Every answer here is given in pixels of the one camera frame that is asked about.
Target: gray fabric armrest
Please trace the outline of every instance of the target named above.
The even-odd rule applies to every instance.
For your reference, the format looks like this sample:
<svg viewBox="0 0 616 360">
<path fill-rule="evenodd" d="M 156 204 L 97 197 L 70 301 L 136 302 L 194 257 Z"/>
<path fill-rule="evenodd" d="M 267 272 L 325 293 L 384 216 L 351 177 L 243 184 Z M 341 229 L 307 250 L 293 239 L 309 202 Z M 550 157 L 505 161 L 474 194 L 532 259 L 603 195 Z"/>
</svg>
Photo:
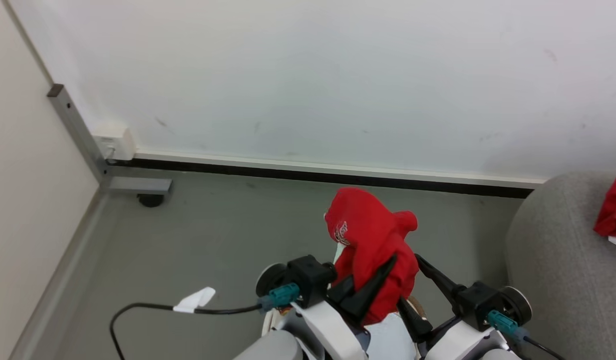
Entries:
<svg viewBox="0 0 616 360">
<path fill-rule="evenodd" d="M 525 200 L 506 238 L 511 283 L 534 310 L 531 336 L 568 360 L 616 359 L 616 245 L 593 231 L 615 177 L 553 178 Z"/>
</svg>

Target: white electrical socket box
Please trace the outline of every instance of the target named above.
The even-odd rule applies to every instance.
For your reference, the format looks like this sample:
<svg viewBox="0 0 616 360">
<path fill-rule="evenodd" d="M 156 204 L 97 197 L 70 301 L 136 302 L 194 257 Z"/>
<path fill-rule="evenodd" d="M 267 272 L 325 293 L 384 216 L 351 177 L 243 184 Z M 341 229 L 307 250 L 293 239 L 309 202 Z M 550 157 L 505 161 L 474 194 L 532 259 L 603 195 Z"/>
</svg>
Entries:
<svg viewBox="0 0 616 360">
<path fill-rule="evenodd" d="M 92 132 L 92 137 L 106 159 L 132 160 L 137 151 L 130 129 L 121 123 L 102 123 Z"/>
</svg>

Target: black baseboard strip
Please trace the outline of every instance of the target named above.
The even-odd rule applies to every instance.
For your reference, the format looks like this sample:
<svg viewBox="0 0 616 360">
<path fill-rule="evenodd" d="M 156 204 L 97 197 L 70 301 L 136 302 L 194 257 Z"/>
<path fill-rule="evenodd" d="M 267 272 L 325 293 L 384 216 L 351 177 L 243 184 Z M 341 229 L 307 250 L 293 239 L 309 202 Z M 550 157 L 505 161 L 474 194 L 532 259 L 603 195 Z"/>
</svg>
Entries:
<svg viewBox="0 0 616 360">
<path fill-rule="evenodd" d="M 242 166 L 227 166 L 215 164 L 199 164 L 196 162 L 162 161 L 132 159 L 117 161 L 113 166 L 136 167 L 142 169 L 157 169 L 171 171 L 193 171 L 197 173 L 212 173 L 226 175 L 254 176 L 257 178 L 276 178 L 288 180 L 304 180 L 306 182 L 337 183 L 361 187 L 384 187 L 397 189 L 413 189 L 418 191 L 448 192 L 455 194 L 470 194 L 480 196 L 496 196 L 499 198 L 525 199 L 532 189 L 521 187 L 504 187 L 490 185 L 458 184 L 454 182 L 436 182 L 423 180 L 405 180 L 402 178 L 337 175 L 293 170 L 274 170 L 267 168 L 251 168 Z"/>
</svg>

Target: baseboard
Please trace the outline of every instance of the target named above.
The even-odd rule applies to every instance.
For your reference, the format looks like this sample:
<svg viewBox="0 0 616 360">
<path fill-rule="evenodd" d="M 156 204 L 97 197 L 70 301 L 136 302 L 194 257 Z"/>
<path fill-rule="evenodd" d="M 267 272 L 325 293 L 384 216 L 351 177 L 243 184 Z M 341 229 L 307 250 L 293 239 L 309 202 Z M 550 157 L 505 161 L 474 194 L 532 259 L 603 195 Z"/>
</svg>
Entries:
<svg viewBox="0 0 616 360">
<path fill-rule="evenodd" d="M 109 194 L 95 194 L 9 360 L 57 358 L 68 326 L 106 248 L 109 239 L 106 234 L 116 224 L 100 222 L 104 208 L 111 208 L 111 201 Z M 118 208 L 113 206 L 112 211 L 120 211 Z M 117 218 L 109 213 L 106 216 Z"/>
<path fill-rule="evenodd" d="M 139 149 L 133 160 L 118 161 L 114 165 L 454 192 L 505 198 L 525 198 L 533 189 L 545 182 L 545 179 L 542 178 L 515 178 L 245 157 L 221 157 L 146 149 Z"/>
</svg>

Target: black cable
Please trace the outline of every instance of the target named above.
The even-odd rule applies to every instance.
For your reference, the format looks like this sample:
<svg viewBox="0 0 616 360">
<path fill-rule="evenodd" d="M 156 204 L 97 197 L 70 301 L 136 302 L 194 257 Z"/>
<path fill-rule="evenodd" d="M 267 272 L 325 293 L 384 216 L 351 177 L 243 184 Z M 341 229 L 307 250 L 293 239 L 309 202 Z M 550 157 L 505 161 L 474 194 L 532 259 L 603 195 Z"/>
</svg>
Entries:
<svg viewBox="0 0 616 360">
<path fill-rule="evenodd" d="M 566 360 L 566 358 L 565 358 L 565 357 L 562 357 L 561 355 L 559 355 L 559 354 L 557 354 L 556 352 L 554 352 L 554 351 L 550 350 L 549 348 L 546 348 L 545 346 L 543 346 L 543 345 L 539 344 L 538 342 L 536 342 L 535 340 L 533 340 L 533 339 L 532 339 L 531 337 L 529 337 L 529 336 L 525 336 L 525 337 L 523 337 L 523 339 L 524 339 L 526 342 L 529 342 L 530 344 L 532 344 L 532 345 L 534 345 L 534 346 L 538 347 L 539 349 L 541 349 L 541 350 L 545 351 L 546 353 L 548 353 L 548 354 L 550 354 L 550 355 L 554 356 L 555 358 L 557 358 L 557 359 L 559 359 L 559 360 Z"/>
<path fill-rule="evenodd" d="M 110 337 L 112 337 L 112 342 L 114 342 L 114 348 L 116 349 L 116 353 L 117 355 L 119 355 L 119 359 L 121 360 L 125 360 L 125 358 L 123 357 L 123 353 L 121 352 L 121 348 L 119 347 L 119 342 L 117 341 L 116 335 L 114 334 L 114 322 L 124 312 L 127 312 L 128 310 L 133 309 L 133 308 L 141 308 L 141 307 L 145 309 L 167 310 L 169 312 L 173 311 L 173 306 L 170 306 L 170 305 L 159 305 L 158 303 L 135 302 L 135 303 L 131 303 L 130 305 L 124 306 L 121 310 L 116 312 L 114 316 L 112 317 L 112 319 L 110 320 L 110 325 L 108 328 L 110 330 Z M 212 310 L 212 309 L 196 308 L 194 309 L 194 313 L 195 314 L 206 314 L 206 315 L 232 315 L 232 314 L 247 313 L 250 311 L 253 312 L 254 310 L 258 310 L 260 308 L 261 308 L 261 304 L 258 303 L 257 305 L 248 306 L 248 307 L 240 307 L 238 309 Z"/>
</svg>

